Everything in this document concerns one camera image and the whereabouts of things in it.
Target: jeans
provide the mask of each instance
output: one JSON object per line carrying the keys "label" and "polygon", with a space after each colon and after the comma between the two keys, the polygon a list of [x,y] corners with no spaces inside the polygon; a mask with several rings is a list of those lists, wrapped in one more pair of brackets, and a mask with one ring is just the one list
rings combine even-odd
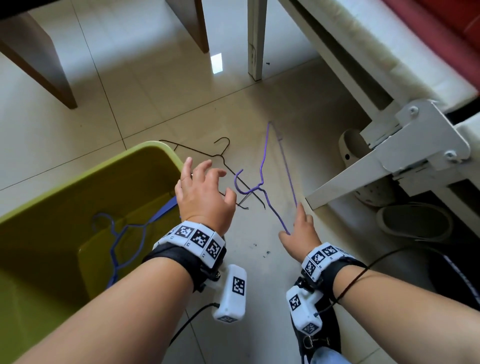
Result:
{"label": "jeans", "polygon": [[351,364],[342,354],[322,346],[313,354],[310,364]]}

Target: red blanket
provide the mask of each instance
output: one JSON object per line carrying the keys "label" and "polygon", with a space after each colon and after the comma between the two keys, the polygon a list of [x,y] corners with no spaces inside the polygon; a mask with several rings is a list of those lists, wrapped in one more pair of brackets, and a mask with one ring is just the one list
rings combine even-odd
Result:
{"label": "red blanket", "polygon": [[480,0],[383,1],[431,50],[480,90]]}

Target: green bin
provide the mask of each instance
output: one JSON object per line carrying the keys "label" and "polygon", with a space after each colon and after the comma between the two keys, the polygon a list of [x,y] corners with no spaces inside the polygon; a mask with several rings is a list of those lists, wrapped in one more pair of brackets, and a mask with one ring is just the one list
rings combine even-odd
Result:
{"label": "green bin", "polygon": [[[0,364],[39,342],[100,294],[113,273],[110,248],[127,223],[146,223],[169,199],[182,162],[166,144],[145,142],[0,217]],[[149,225],[137,267],[153,244],[180,222],[178,207]],[[116,255],[125,262],[142,231],[129,228]]]}

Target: shoe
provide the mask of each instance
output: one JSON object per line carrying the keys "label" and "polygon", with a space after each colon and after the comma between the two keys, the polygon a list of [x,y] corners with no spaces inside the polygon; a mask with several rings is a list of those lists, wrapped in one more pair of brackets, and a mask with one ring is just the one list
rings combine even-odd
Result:
{"label": "shoe", "polygon": [[453,230],[452,217],[445,209],[419,202],[381,208],[377,224],[390,235],[435,243],[450,237]]}
{"label": "shoe", "polygon": [[[330,300],[323,296],[316,304],[317,311],[326,309],[330,305]],[[326,346],[336,352],[341,353],[340,343],[340,328],[336,320],[335,310],[330,308],[329,310],[320,314],[323,325],[322,329],[313,336],[308,336],[297,330],[292,321],[293,330],[297,336],[299,344],[299,351],[302,364],[310,364],[313,354],[318,348]]]}
{"label": "shoe", "polygon": [[[345,130],[338,140],[338,148],[346,168],[371,152],[357,129]],[[364,204],[374,207],[384,207],[396,200],[392,183],[388,177],[383,177],[357,189],[354,195]]]}

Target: black wrist strap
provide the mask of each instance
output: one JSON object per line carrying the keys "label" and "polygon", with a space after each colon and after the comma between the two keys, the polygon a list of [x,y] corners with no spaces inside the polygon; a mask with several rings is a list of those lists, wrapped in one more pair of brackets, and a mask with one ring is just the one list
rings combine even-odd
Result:
{"label": "black wrist strap", "polygon": [[362,268],[366,268],[367,266],[363,264],[361,261],[353,258],[340,258],[339,260],[330,263],[330,265],[322,272],[322,291],[323,293],[331,300],[335,300],[335,296],[333,294],[333,282],[335,281],[335,277],[338,272],[346,266],[358,266]]}
{"label": "black wrist strap", "polygon": [[203,264],[199,257],[182,248],[181,246],[172,243],[163,243],[157,246],[150,253],[148,253],[146,257],[143,258],[142,263],[158,257],[175,260],[190,274],[190,277],[193,281],[193,291],[202,292],[205,287],[204,283],[207,279],[218,279],[216,279],[216,272],[218,270],[218,267],[222,264],[223,257],[225,256],[226,252],[227,250],[225,249],[225,247],[223,247],[216,261],[216,264],[212,269],[209,269]]}

